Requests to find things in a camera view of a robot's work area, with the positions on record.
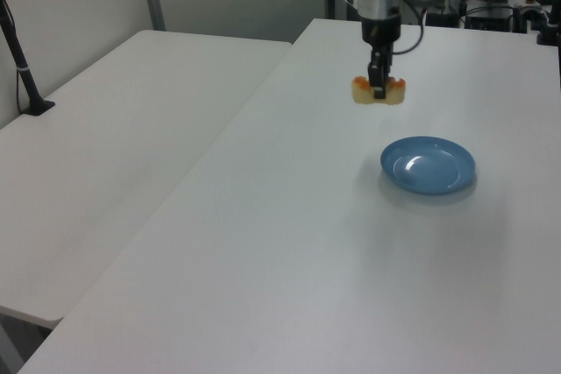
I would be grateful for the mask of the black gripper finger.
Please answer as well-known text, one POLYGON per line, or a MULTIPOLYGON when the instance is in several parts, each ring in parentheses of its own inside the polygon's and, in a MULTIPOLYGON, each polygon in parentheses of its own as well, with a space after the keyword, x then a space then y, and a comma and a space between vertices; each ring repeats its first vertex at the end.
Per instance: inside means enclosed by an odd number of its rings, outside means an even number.
POLYGON ((393 50, 391 47, 383 47, 380 52, 380 75, 381 86, 385 87, 389 80, 390 70, 393 60, 393 50))
POLYGON ((385 99, 387 72, 385 56, 382 52, 372 50, 367 72, 370 87, 373 89, 373 97, 375 99, 385 99))

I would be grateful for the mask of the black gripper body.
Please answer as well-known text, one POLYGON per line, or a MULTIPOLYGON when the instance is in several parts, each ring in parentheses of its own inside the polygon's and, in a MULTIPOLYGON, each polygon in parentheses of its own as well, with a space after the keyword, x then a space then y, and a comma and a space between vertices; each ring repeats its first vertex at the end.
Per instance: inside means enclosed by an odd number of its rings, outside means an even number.
POLYGON ((394 42, 401 36, 401 15, 389 18, 361 18, 362 39, 375 50, 392 50, 394 42))

